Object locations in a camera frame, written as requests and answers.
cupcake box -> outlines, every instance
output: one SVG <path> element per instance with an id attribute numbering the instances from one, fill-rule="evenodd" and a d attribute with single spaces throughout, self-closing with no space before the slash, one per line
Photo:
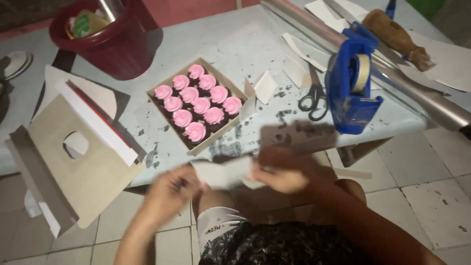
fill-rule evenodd
<path id="1" fill-rule="evenodd" d="M 182 142 L 186 145 L 186 147 L 189 149 L 190 154 L 193 156 L 198 155 L 201 153 L 204 149 L 209 147 L 212 143 L 214 143 L 219 137 L 224 135 L 227 131 L 230 129 L 234 128 L 236 125 L 239 124 L 239 118 L 240 115 L 234 117 L 234 118 L 229 118 L 229 121 L 227 122 L 226 125 L 224 125 L 222 128 L 217 130 L 216 132 L 213 132 L 210 134 L 210 136 L 204 140 L 203 142 L 199 143 L 198 145 L 194 146 L 188 142 L 188 137 L 185 136 L 181 130 L 181 128 L 177 127 L 175 123 L 171 120 L 171 118 L 167 115 L 168 111 L 164 109 L 162 106 L 162 103 L 159 102 L 159 100 L 155 97 L 155 88 L 161 85 L 168 85 L 170 87 L 173 86 L 173 78 L 177 75 L 187 75 L 188 74 L 188 69 L 192 65 L 201 65 L 206 69 L 207 74 L 210 74 L 214 76 L 218 82 L 218 85 L 223 86 L 227 88 L 232 96 L 240 98 L 243 102 L 247 102 L 248 97 L 240 91 L 227 77 L 225 77 L 220 71 L 218 71 L 216 68 L 214 68 L 210 63 L 205 61 L 202 58 L 198 58 L 195 61 L 189 63 L 185 67 L 183 67 L 181 70 L 177 71 L 174 73 L 172 76 L 169 76 L 167 79 L 163 80 L 162 82 L 158 83 L 155 87 L 149 89 L 147 91 L 147 95 L 149 96 L 150 100 L 154 103 L 154 105 L 160 110 L 160 112 L 163 114 L 163 116 L 167 119 L 169 122 L 170 126 L 172 127 L 173 131 L 180 137 Z M 240 112 L 242 112 L 242 109 L 245 109 L 245 113 L 247 112 L 255 112 L 254 106 L 249 105 L 249 104 L 243 104 Z"/>

pink frosting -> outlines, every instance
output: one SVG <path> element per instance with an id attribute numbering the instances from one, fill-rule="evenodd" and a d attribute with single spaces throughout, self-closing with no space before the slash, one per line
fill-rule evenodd
<path id="1" fill-rule="evenodd" d="M 209 90 L 216 85 L 216 78 L 212 75 L 202 75 L 198 85 L 203 90 Z"/>
<path id="2" fill-rule="evenodd" d="M 191 79 L 198 79 L 200 76 L 204 75 L 204 68 L 201 65 L 192 65 L 188 69 Z"/>
<path id="3" fill-rule="evenodd" d="M 183 101 L 177 97 L 168 97 L 163 100 L 163 107 L 170 112 L 181 109 Z"/>
<path id="4" fill-rule="evenodd" d="M 160 85 L 156 89 L 154 89 L 154 91 L 155 97 L 158 99 L 166 99 L 170 97 L 173 93 L 173 89 L 168 85 Z"/>
<path id="5" fill-rule="evenodd" d="M 242 107 L 242 101 L 237 97 L 228 97 L 224 103 L 222 103 L 224 110 L 230 115 L 236 114 L 239 112 L 240 107 Z"/>
<path id="6" fill-rule="evenodd" d="M 211 101 L 218 104 L 224 102 L 229 94 L 227 88 L 220 85 L 211 88 L 209 93 L 211 94 Z"/>
<path id="7" fill-rule="evenodd" d="M 185 135 L 193 142 L 201 141 L 206 136 L 206 126 L 192 122 L 186 127 Z"/>
<path id="8" fill-rule="evenodd" d="M 190 103 L 191 101 L 195 100 L 200 95 L 198 89 L 189 86 L 182 90 L 180 90 L 180 96 L 183 99 L 183 102 Z"/>
<path id="9" fill-rule="evenodd" d="M 191 104 L 193 111 L 198 114 L 204 114 L 211 107 L 211 102 L 207 98 L 196 98 Z"/>
<path id="10" fill-rule="evenodd" d="M 179 109 L 173 113 L 173 121 L 178 127 L 187 127 L 193 120 L 193 115 L 186 109 Z"/>
<path id="11" fill-rule="evenodd" d="M 219 124 L 224 119 L 224 111 L 220 108 L 210 108 L 203 114 L 204 120 L 209 124 Z"/>
<path id="12" fill-rule="evenodd" d="M 177 75 L 173 78 L 173 87 L 182 90 L 190 84 L 190 79 L 186 75 Z"/>

scissor handle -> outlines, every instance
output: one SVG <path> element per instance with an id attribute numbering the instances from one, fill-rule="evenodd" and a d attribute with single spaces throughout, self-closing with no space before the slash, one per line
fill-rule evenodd
<path id="1" fill-rule="evenodd" d="M 325 100 L 325 102 L 326 102 L 327 104 L 326 104 L 326 106 L 325 106 L 325 110 L 324 110 L 324 112 L 322 113 L 322 115 L 321 115 L 320 117 L 317 117 L 317 118 L 316 118 L 316 117 L 313 116 L 313 114 L 314 114 L 314 112 L 315 112 L 316 109 L 317 109 L 317 105 L 319 104 L 319 100 L 320 100 L 320 99 Z M 316 103 L 315 103 L 315 104 L 313 103 L 313 106 L 315 106 L 315 107 L 309 112 L 308 118 L 309 118 L 309 120 L 311 120 L 311 121 L 313 121 L 313 122 L 318 122 L 318 121 L 322 120 L 322 119 L 325 117 L 325 115 L 327 114 L 327 111 L 329 110 L 329 102 L 327 102 L 327 97 L 326 97 L 326 96 L 320 96 L 319 98 L 317 98 Z"/>
<path id="2" fill-rule="evenodd" d="M 312 104 L 310 107 L 305 107 L 302 105 L 302 103 L 307 100 L 307 99 L 310 99 L 312 101 Z M 316 103 L 316 100 L 314 99 L 313 96 L 311 95 L 306 95 L 304 97 L 301 98 L 301 100 L 298 102 L 298 108 L 301 110 L 301 111 L 310 111 L 312 109 L 316 109 L 317 108 L 317 103 Z"/>

tape dispenser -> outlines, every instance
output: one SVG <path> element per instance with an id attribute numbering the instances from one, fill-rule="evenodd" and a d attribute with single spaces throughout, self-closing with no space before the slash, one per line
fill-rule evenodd
<path id="1" fill-rule="evenodd" d="M 371 53 L 374 39 L 348 32 L 349 37 L 331 60 L 325 75 L 327 98 L 334 126 L 345 134 L 361 134 L 383 102 L 370 98 Z"/>

shorts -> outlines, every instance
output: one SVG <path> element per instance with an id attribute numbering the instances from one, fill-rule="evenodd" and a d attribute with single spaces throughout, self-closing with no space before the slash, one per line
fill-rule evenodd
<path id="1" fill-rule="evenodd" d="M 206 244 L 247 221 L 247 218 L 242 216 L 239 211 L 224 206 L 211 207 L 202 212 L 196 222 L 200 255 Z"/>

